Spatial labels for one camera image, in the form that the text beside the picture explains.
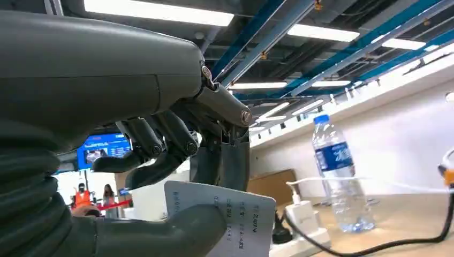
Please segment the fluorescent light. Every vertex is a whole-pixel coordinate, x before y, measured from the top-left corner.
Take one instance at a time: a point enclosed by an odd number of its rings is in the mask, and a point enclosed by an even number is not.
[[[250,132],[257,132],[257,131],[262,131],[264,129],[265,129],[265,127],[250,127],[249,131]]]
[[[85,11],[204,25],[228,26],[233,14],[132,0],[84,0]]]
[[[424,48],[424,51],[430,52],[430,51],[433,51],[433,50],[437,49],[438,47],[440,47],[440,46],[438,46],[436,44],[433,44],[430,47]]]
[[[312,109],[314,109],[315,107],[319,106],[320,104],[323,103],[323,99],[319,99],[311,104],[308,104],[306,106],[304,106],[303,108],[295,111],[294,113],[292,113],[292,115],[298,115],[300,113],[303,113],[303,112],[306,112],[306,111],[310,111]]]
[[[294,25],[287,34],[343,42],[351,42],[359,36],[358,32],[341,31],[340,29],[322,28],[302,24]]]
[[[276,106],[278,105],[279,103],[263,103],[261,105],[259,105],[260,107],[271,107],[271,106]]]
[[[454,102],[454,92],[446,94],[446,101],[447,102]]]
[[[287,82],[236,83],[229,89],[283,88],[285,86],[287,86]]]
[[[429,53],[428,55],[424,56],[422,59],[424,60],[425,63],[430,63],[433,60],[438,59],[444,55],[448,55],[452,52],[454,52],[454,43],[449,44],[436,51],[433,51],[433,52]]]
[[[350,84],[349,80],[337,80],[337,81],[317,81],[312,84],[313,87],[336,87],[346,86]]]
[[[384,35],[377,37],[376,39],[372,40],[371,43],[375,43],[376,41],[382,39]],[[391,48],[400,48],[400,49],[408,49],[408,50],[417,50],[421,47],[425,46],[426,43],[413,41],[413,40],[404,40],[404,39],[389,39],[386,40],[382,46],[383,47],[391,47]]]
[[[277,113],[278,111],[284,109],[285,107],[287,107],[289,105],[289,102],[285,102],[285,103],[281,103],[280,105],[272,108],[271,110],[267,111],[265,114],[263,114],[262,116],[259,117],[259,119],[261,118],[265,118],[265,117],[268,117],[268,116],[271,116],[275,113]]]
[[[273,122],[275,120],[281,120],[281,119],[285,119],[287,118],[286,115],[282,115],[282,116],[272,116],[272,117],[263,117],[260,116],[258,119],[257,119],[257,122]]]

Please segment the robotic finger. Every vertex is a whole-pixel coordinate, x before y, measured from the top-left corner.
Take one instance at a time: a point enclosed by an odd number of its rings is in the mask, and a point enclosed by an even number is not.
[[[145,162],[157,158],[164,146],[153,129],[143,118],[132,118],[116,122],[120,131],[131,142],[131,151],[122,158],[101,157],[93,163],[95,172],[122,173],[133,170]]]

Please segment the white card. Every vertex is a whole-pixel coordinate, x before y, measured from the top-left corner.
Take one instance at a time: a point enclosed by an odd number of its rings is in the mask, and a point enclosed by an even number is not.
[[[194,205],[217,206],[227,231],[207,257],[268,256],[276,201],[228,188],[168,181],[164,185],[169,217]]]

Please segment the woman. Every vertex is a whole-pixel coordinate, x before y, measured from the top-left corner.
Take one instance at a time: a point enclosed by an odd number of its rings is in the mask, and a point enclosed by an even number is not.
[[[114,192],[112,191],[112,187],[110,187],[109,184],[106,184],[104,186],[104,194],[102,196],[102,200],[103,200],[104,206],[115,203]],[[117,217],[117,208],[114,207],[114,208],[105,210],[105,217],[106,218],[118,218]]]

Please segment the gray robotic hand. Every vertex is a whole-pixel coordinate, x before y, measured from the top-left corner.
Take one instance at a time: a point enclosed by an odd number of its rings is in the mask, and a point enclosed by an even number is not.
[[[97,161],[96,171],[132,170],[137,188],[194,156],[193,181],[245,190],[251,113],[211,81],[198,48],[109,22],[20,12],[0,11],[0,33],[0,256],[205,256],[225,232],[215,207],[161,223],[75,218],[50,176],[57,153],[116,123],[133,150]],[[202,135],[200,148],[190,130]]]

